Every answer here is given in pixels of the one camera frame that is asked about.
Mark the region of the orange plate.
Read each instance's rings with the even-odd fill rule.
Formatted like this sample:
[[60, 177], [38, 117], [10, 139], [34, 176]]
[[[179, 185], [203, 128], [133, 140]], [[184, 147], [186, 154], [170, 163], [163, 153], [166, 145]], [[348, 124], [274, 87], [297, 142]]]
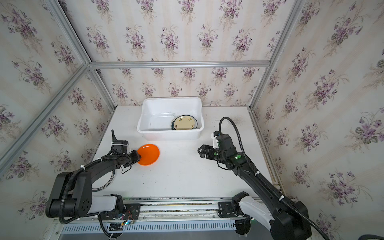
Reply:
[[137, 150], [137, 152], [141, 156], [141, 159], [138, 162], [141, 166], [152, 165], [160, 156], [159, 148], [153, 144], [143, 145]]

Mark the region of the yellowish cream plate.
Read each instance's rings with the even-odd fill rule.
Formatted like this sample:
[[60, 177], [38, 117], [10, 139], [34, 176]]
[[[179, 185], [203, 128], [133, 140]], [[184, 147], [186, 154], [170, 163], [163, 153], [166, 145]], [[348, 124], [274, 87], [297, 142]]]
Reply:
[[171, 123], [171, 129], [179, 130], [195, 130], [197, 129], [198, 121], [191, 115], [181, 115], [176, 117]]

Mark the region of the white green rim plate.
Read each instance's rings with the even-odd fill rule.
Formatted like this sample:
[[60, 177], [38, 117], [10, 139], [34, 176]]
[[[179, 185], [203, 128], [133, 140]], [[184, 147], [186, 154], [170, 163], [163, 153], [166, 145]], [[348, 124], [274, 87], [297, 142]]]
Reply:
[[92, 192], [93, 193], [100, 192], [100, 191], [104, 190], [105, 188], [107, 188], [113, 182], [115, 176], [116, 176], [116, 171], [113, 170], [111, 173], [110, 179], [103, 186], [98, 187], [98, 188], [92, 188]]

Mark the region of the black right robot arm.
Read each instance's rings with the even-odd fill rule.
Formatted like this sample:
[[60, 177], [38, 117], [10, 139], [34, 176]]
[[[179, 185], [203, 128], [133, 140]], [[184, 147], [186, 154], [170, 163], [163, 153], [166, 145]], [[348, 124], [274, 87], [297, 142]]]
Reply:
[[200, 157], [224, 164], [262, 200], [258, 203], [246, 192], [232, 197], [232, 213], [244, 219], [243, 223], [237, 222], [242, 235], [247, 234], [254, 219], [270, 231], [274, 240], [306, 240], [312, 236], [308, 210], [302, 203], [292, 202], [275, 188], [244, 151], [236, 150], [228, 134], [219, 134], [213, 141], [212, 146], [198, 148]]

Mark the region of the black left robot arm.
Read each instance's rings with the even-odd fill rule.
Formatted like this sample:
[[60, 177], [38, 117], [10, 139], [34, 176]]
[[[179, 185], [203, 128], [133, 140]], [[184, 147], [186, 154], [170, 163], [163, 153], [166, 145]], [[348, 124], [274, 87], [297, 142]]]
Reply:
[[97, 160], [82, 165], [73, 172], [57, 175], [45, 214], [68, 224], [79, 218], [108, 213], [122, 216], [126, 212], [120, 195], [93, 196], [92, 185], [98, 179], [121, 167], [127, 168], [141, 160], [136, 150], [128, 151], [127, 141], [113, 141], [110, 152]]

